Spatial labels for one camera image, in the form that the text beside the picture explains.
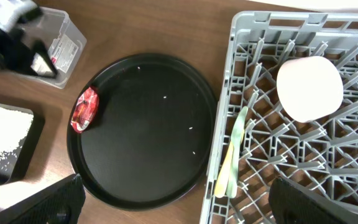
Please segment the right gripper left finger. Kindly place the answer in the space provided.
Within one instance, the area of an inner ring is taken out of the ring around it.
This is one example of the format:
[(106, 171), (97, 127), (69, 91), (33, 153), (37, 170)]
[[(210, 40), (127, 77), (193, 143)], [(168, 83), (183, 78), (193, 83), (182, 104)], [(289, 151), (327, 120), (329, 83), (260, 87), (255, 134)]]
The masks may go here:
[(72, 174), (0, 211), (0, 223), (77, 223), (85, 198), (81, 176)]

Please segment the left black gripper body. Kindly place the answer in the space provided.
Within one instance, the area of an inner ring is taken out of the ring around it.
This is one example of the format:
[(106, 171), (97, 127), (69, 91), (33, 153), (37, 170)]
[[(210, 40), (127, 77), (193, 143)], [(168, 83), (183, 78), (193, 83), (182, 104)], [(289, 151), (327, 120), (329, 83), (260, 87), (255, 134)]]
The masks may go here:
[(14, 45), (11, 70), (21, 75), (56, 78), (58, 71), (48, 54), (45, 44), (36, 39), (28, 47), (22, 42)]

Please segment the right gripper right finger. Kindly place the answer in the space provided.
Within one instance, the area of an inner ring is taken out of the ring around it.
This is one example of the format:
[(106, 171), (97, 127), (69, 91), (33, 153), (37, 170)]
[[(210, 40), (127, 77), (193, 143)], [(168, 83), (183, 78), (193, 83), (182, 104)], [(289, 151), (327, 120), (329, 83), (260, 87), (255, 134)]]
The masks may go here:
[(268, 203), (277, 224), (358, 224), (358, 215), (284, 177), (274, 179)]

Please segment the yellow plastic knife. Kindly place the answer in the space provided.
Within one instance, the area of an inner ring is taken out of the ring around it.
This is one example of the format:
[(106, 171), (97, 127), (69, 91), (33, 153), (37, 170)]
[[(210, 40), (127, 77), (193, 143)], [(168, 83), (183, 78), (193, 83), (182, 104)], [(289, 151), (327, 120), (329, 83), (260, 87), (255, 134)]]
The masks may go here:
[(223, 164), (221, 166), (221, 170), (219, 171), (218, 178), (216, 180), (216, 185), (214, 189), (214, 196), (217, 198), (222, 198), (225, 196), (229, 174), (231, 170), (231, 161), (232, 155), (234, 152), (234, 146), (232, 141), (229, 143), (229, 147), (226, 152), (226, 156), (224, 158)]

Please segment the red snack wrapper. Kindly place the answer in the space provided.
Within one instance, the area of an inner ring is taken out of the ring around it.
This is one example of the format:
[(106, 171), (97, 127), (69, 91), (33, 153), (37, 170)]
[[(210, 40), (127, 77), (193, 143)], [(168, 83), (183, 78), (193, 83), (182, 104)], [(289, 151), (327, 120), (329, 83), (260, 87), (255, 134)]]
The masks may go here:
[(76, 133), (81, 134), (93, 121), (99, 107), (99, 95), (95, 87), (88, 87), (77, 99), (70, 125)]

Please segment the light blue plastic spoon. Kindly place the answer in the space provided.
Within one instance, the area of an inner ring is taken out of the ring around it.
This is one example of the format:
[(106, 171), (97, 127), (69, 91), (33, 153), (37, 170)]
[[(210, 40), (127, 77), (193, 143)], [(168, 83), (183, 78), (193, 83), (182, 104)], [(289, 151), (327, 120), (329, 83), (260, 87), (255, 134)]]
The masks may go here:
[(228, 198), (235, 198), (237, 195), (237, 182), (239, 170), (239, 152), (245, 132), (245, 122), (248, 112), (248, 107), (245, 106), (239, 112), (231, 133), (231, 143), (233, 146), (233, 153), (231, 159), (231, 166), (229, 169), (229, 179), (226, 189)]

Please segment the small pink bowl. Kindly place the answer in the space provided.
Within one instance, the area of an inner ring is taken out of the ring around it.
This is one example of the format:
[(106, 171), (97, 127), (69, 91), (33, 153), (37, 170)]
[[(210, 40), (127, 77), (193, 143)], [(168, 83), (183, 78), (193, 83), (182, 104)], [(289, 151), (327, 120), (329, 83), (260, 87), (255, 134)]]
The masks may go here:
[(300, 123), (334, 113), (343, 101), (341, 76), (322, 56), (285, 62), (278, 70), (276, 86), (283, 109)]

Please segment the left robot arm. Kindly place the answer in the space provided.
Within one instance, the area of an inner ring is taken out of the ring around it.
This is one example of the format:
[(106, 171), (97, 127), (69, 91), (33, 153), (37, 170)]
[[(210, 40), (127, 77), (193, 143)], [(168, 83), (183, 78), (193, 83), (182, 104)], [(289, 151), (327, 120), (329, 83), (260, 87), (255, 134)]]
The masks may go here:
[(43, 16), (34, 1), (0, 1), (0, 71), (30, 77), (54, 79), (58, 75), (45, 44), (35, 39), (31, 46), (23, 43), (27, 24)]

